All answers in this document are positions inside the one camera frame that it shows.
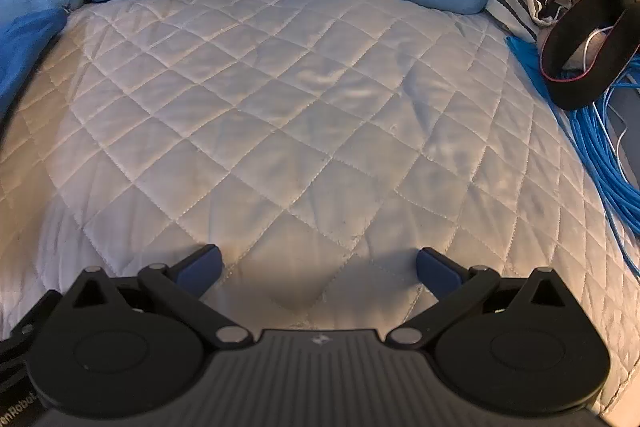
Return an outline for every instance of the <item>blue rubber fingertip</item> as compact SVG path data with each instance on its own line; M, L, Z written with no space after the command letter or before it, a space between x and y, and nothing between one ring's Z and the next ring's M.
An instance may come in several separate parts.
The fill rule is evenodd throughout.
M211 247L197 261L184 268L175 283L194 297L200 298L219 279L223 267L220 248Z
M418 252L415 271L418 280L438 299L445 298L462 286L462 277L426 250Z

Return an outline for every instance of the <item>star logo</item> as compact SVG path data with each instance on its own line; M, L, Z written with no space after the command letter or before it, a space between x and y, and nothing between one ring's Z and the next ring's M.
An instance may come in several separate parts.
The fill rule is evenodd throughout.
M324 344L326 344L327 342L331 342L332 339L328 336L326 336L324 333L318 333L316 336L314 336L311 339L311 342L313 342L314 344L318 345L318 346L324 346Z

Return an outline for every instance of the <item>silver screw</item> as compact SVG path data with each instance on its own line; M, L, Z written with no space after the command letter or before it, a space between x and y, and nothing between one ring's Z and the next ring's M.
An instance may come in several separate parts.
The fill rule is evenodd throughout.
M391 338L398 344L415 344L422 339L422 333L415 328L398 328L391 331Z
M249 331L240 326L225 326L216 332L216 336L226 344L237 344L249 336Z

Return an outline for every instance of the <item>blue cord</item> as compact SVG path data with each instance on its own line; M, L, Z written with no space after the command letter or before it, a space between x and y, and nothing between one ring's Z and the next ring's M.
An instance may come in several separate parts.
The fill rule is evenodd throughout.
M628 74L634 79L640 78L640 55L636 55L629 62L620 77L593 105L588 105L575 111L564 112L569 122L569 130L560 115L560 110L551 101L540 74L538 50L535 44L529 44L516 37L507 37L507 44L527 71L537 92L549 104L559 126L566 134L569 142L574 146L582 165L590 175L600 195L607 221L622 252L625 264L636 278L640 278L640 269L626 253L625 246L611 214L613 210L624 225L628 226L635 235L640 235L640 191L631 185L620 171L618 158L611 150L609 137L606 136L600 124L600 121L602 121L604 127L607 128L607 107L609 107L614 89L640 88L640 84L623 80Z

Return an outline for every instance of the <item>diamond stitching pattern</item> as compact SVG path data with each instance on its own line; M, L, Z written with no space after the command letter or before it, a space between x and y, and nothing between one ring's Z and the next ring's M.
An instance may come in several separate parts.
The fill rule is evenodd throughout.
M206 302L247 327L384 334L433 304L412 266L430 245L555 267L610 347L605 410L638 365L640 292L503 40L397 0L83 7L0 148L0 334L88 264L131 275L203 242L226 264Z

